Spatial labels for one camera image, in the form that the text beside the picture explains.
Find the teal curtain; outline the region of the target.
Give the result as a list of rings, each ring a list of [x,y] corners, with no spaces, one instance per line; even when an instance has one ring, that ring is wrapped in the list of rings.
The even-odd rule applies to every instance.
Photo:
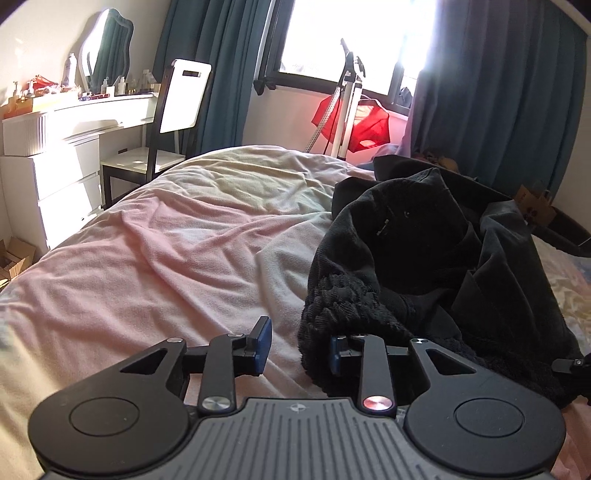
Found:
[[[583,107],[587,34],[551,1],[442,1],[399,152],[514,195],[556,193]]]
[[[197,125],[181,136],[190,158],[242,144],[257,55],[270,1],[172,1],[152,72],[161,78],[174,59],[211,65]]]

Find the brown paper bag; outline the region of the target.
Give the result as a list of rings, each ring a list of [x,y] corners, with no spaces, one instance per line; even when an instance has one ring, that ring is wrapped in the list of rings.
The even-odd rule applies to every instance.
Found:
[[[532,192],[521,185],[514,200],[529,224],[547,227],[555,218],[556,211],[552,207],[550,192]]]

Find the black jacket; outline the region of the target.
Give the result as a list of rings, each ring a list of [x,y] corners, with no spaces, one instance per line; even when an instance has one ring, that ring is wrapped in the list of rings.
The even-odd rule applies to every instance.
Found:
[[[581,357],[516,203],[452,171],[391,156],[373,179],[335,186],[332,224],[308,276],[298,349],[325,393],[358,384],[332,374],[332,339],[431,340],[551,400],[588,396],[556,372]]]

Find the white garment steamer stand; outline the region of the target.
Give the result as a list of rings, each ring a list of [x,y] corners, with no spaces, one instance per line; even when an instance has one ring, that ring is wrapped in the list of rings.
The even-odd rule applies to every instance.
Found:
[[[318,122],[314,134],[311,135],[310,141],[305,146],[304,152],[311,152],[311,148],[314,147],[332,113],[335,113],[335,123],[332,126],[334,135],[328,137],[329,143],[332,144],[329,155],[345,160],[353,132],[356,109],[358,109],[362,97],[366,68],[361,58],[349,50],[344,38],[341,39],[341,46],[346,56],[341,76],[339,76],[334,93],[329,98],[329,105],[325,108],[325,112],[322,113],[321,120]]]

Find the black white chair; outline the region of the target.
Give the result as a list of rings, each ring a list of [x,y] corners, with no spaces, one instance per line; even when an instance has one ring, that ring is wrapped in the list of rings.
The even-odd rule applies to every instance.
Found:
[[[111,189],[113,179],[141,186],[183,160],[183,155],[160,147],[161,137],[197,125],[211,70],[211,65],[207,63],[183,59],[173,60],[166,68],[147,145],[119,153],[100,163],[105,209],[118,200]]]

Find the red bag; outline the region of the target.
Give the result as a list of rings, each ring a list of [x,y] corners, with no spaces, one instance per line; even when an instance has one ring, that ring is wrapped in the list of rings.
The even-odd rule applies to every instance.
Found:
[[[329,107],[332,97],[326,97],[318,105],[311,123],[318,127],[325,110]],[[322,127],[322,136],[332,142],[337,128],[337,114],[341,107],[341,100],[337,101],[334,110],[329,115],[325,126]],[[356,108],[356,117],[353,120],[351,138],[349,138],[348,150],[356,153],[374,147],[380,147],[390,143],[390,112],[375,99],[361,99]]]

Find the wavy frame mirror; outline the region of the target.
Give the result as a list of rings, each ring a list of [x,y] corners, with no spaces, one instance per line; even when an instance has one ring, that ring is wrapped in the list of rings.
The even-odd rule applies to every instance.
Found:
[[[131,20],[115,8],[103,10],[81,44],[78,69],[86,92],[98,94],[103,85],[113,86],[130,68]]]

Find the cardboard box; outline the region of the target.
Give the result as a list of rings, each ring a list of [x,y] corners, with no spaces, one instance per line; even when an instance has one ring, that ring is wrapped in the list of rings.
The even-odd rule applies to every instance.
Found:
[[[0,288],[3,289],[33,264],[36,247],[16,237],[11,237],[8,244],[1,241],[0,247]]]

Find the right teal curtain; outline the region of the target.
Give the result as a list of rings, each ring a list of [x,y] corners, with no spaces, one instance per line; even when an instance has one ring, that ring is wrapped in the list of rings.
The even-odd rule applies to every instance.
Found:
[[[587,34],[551,1],[442,1],[399,152],[514,195],[556,193],[583,107]]]

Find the left teal curtain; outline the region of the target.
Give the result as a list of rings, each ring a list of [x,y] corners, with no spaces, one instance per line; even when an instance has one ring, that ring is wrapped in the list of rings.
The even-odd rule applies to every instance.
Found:
[[[211,65],[197,125],[181,136],[190,158],[242,144],[257,55],[270,1],[172,1],[152,72],[161,78],[174,59]]]

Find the white dressing table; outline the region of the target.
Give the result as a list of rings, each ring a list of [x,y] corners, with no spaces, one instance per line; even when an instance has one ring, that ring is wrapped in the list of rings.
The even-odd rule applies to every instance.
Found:
[[[101,212],[100,162],[145,141],[155,94],[78,101],[2,121],[1,180],[12,234],[39,255]]]

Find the black sofa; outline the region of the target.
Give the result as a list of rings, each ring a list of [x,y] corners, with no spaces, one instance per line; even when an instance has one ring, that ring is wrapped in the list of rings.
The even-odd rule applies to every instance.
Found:
[[[532,234],[564,253],[590,258],[590,232],[560,209],[555,212],[547,226],[535,225]]]

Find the pastel bed sheet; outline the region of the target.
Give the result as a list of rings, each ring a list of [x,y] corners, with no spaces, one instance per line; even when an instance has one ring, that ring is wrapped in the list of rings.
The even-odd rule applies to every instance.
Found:
[[[315,395],[297,326],[335,184],[370,173],[322,155],[239,147],[183,162],[45,254],[1,295],[1,475],[34,479],[35,406],[162,339],[273,320],[253,396]]]

